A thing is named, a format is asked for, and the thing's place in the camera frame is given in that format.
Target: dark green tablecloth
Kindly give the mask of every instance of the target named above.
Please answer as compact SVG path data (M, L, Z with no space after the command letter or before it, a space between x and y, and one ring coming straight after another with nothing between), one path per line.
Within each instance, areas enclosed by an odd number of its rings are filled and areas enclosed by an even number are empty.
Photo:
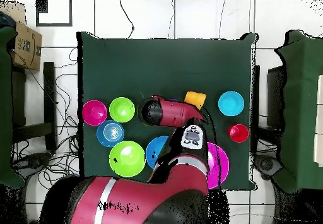
M25 181L11 169L13 145L13 96L11 83L11 58L7 43L17 35L12 27L0 28L0 184L20 188Z
M276 49L286 66L283 88L285 130L280 160L285 166L273 179L285 192L323 189L323 168L314 162L319 76L323 74L323 39L292 30Z
M99 39L81 33L83 46L83 102L100 100L107 107L117 97L131 99L135 106L156 93L183 101L187 91L207 94L204 106L216 124L217 140L230 160L230 171L223 189L254 189L249 182L249 140L234 143L226 130L231 124L249 125L251 45L254 34L241 40L124 40ZM228 90L239 92L245 108L236 117L225 117L218 109L220 95ZM122 124L124 140L139 143L144 150L155 137L169 135L169 127L144 126L137 117ZM206 126L213 140L211 126ZM113 175L108 157L110 149L97 140L96 127L84 125L85 175ZM146 181L152 169L132 179Z

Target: orange cup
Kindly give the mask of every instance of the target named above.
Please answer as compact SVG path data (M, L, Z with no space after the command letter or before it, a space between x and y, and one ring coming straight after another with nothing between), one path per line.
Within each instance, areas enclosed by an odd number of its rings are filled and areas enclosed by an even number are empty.
M184 102L193 104L197 109L201 109L206 99L206 94L188 91L185 96Z

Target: blue bowl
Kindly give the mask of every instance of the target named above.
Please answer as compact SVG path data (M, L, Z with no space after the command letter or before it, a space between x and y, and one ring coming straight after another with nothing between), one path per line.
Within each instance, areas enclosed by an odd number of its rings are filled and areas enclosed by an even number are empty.
M148 165L154 169L158 155L162 151L168 136L160 136L153 139L146 148L146 160Z
M116 121L104 121L98 126L97 138L103 146L113 147L124 139L124 128Z
M226 116L236 116L245 106L244 98L235 91L227 91L219 98L219 110Z

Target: magenta bowl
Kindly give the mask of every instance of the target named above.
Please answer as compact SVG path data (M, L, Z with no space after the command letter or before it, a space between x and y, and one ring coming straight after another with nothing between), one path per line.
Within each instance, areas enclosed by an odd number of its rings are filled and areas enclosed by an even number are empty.
M82 116L88 125L98 126L106 120L108 110L102 102L90 100L84 104Z
M208 143L208 150L209 150L209 174L208 174L208 188L214 189L219 185L219 172L220 168L218 165L218 154L220 159L221 165L221 178L220 184L222 184L229 173L229 158L227 157L226 153L222 150L221 147L216 146L213 143Z

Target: lime green bowl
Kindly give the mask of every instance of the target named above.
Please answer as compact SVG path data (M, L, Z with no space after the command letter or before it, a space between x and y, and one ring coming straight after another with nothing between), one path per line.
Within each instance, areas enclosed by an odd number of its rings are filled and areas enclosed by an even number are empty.
M109 113L114 121L126 123L134 117L134 104L128 98L116 98L109 106Z
M143 171L146 158L139 144L134 141L121 141L112 148L109 163L116 174L130 178Z

